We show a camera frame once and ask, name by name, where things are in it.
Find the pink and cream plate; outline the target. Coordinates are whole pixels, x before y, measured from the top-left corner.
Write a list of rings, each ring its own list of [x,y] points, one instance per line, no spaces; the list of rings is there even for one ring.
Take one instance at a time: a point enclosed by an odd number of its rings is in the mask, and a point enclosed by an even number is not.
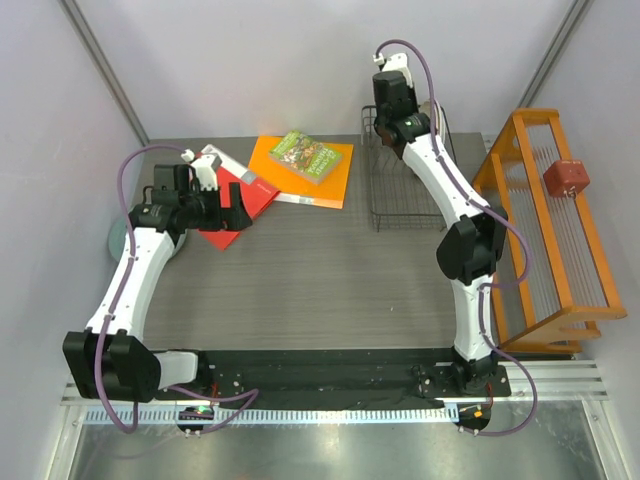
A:
[[[435,106],[431,99],[427,99],[420,107],[419,111],[428,115],[432,124],[435,125],[436,131],[436,117],[435,117]]]

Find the plain grey-green plate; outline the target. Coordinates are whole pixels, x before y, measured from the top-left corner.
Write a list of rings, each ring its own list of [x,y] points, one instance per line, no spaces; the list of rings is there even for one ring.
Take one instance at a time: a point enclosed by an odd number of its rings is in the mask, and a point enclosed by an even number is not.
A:
[[[150,233],[157,233],[157,229],[154,227],[133,227],[134,236],[136,237],[135,253],[137,256],[140,256],[145,251],[145,248],[142,245],[143,238],[140,234],[138,234],[138,231],[141,230],[148,230]],[[186,243],[188,236],[189,234],[187,232],[182,233],[177,237],[177,240],[173,242],[173,250],[168,257],[169,262],[171,262],[172,259],[180,253]],[[126,222],[123,218],[117,219],[112,224],[108,234],[107,247],[111,257],[116,263],[121,260],[124,250],[129,249],[129,232],[126,227]]]

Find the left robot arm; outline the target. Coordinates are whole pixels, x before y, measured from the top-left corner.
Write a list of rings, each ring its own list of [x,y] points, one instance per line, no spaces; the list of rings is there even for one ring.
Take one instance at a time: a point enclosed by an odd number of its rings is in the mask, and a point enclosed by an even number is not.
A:
[[[63,341],[81,397],[147,403],[174,385],[193,399],[211,391],[213,375],[202,354],[154,352],[143,333],[160,275],[186,233],[239,232],[252,224],[240,181],[221,186],[222,171],[216,165],[155,166],[153,184],[126,218],[123,252],[101,305],[84,330]]]

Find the red and teal floral plate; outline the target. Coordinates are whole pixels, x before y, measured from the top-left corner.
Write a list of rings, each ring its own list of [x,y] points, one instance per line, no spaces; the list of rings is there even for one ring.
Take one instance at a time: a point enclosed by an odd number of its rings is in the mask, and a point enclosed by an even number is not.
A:
[[[437,100],[433,101],[435,106],[435,117],[436,117],[436,133],[440,137],[443,143],[446,143],[447,139],[447,125],[445,114],[440,103]]]

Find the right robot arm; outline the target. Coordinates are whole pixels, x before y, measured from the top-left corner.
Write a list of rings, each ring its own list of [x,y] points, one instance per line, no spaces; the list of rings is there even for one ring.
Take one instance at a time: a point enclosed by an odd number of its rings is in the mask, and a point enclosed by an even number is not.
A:
[[[446,233],[436,260],[454,295],[451,380],[460,393],[479,395],[497,372],[490,284],[504,248],[506,212],[491,209],[466,181],[429,117],[418,109],[403,73],[381,71],[372,83],[376,133],[425,185],[444,218]]]

